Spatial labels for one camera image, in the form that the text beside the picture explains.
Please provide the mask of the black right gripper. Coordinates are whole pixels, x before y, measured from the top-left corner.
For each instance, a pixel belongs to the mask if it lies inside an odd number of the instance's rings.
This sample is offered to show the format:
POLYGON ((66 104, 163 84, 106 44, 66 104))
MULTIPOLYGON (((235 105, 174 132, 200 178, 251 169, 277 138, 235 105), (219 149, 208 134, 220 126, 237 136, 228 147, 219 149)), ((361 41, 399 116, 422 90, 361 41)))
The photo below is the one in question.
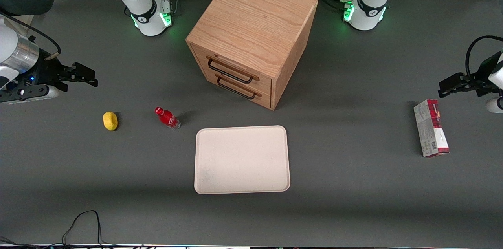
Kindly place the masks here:
POLYGON ((30 75, 30 84, 47 85, 63 92, 68 91, 67 82, 82 82, 97 87, 95 71, 80 63, 73 63, 71 68, 60 63, 58 59, 40 60, 30 75))

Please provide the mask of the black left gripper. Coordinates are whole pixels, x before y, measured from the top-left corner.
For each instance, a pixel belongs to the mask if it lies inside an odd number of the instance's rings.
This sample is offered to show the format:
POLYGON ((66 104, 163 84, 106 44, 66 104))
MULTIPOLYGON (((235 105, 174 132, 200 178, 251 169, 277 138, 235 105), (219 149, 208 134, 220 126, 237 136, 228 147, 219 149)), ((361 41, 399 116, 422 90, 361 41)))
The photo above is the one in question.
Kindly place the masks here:
POLYGON ((502 52, 490 56, 482 61, 476 73, 473 74, 475 82, 464 73, 455 73, 453 79, 440 81, 438 95, 440 99, 452 93, 466 93, 477 90, 481 97, 488 93, 502 94, 503 89, 503 56, 502 52))

